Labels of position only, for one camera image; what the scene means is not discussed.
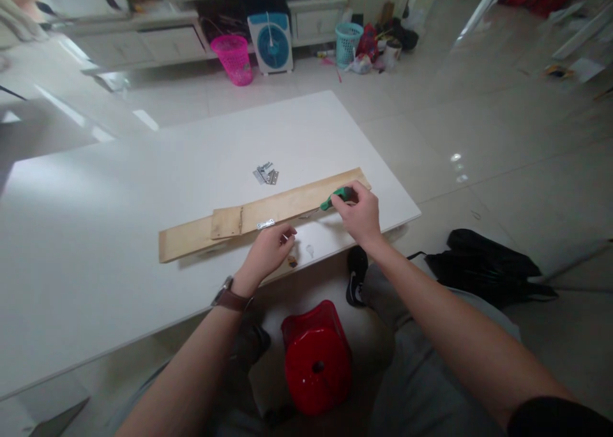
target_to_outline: cabinet drawer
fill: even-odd
[[[342,12],[339,9],[327,9],[296,14],[297,39],[315,38],[334,33]]]
[[[74,39],[75,43],[100,66],[111,67],[152,61],[153,56],[136,31],[97,34]]]
[[[140,38],[158,62],[204,58],[193,26],[141,31]]]

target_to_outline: red stool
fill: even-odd
[[[318,415],[342,403],[351,388],[351,349],[329,300],[281,324],[285,377],[294,404]]]

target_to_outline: black bag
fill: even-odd
[[[498,309],[514,303],[547,302],[558,298],[550,286],[527,281],[528,277],[542,274],[526,255],[470,229],[454,229],[447,246],[451,250],[425,258],[438,281],[445,286],[480,296]]]

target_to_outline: white table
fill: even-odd
[[[252,174],[268,160],[276,186]],[[0,399],[202,312],[250,246],[160,264],[160,230],[358,166],[383,230],[420,215],[329,91],[15,164],[0,199]],[[336,212],[292,223],[299,266],[273,278],[352,245]]]

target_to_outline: hand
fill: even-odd
[[[373,242],[383,238],[379,225],[379,198],[371,193],[359,181],[347,184],[356,194],[355,205],[345,204],[337,195],[332,195],[332,205],[343,218],[347,232],[364,249]]]
[[[260,283],[289,255],[296,240],[294,234],[296,230],[287,223],[262,230],[234,275],[232,292],[246,298],[253,296]]]

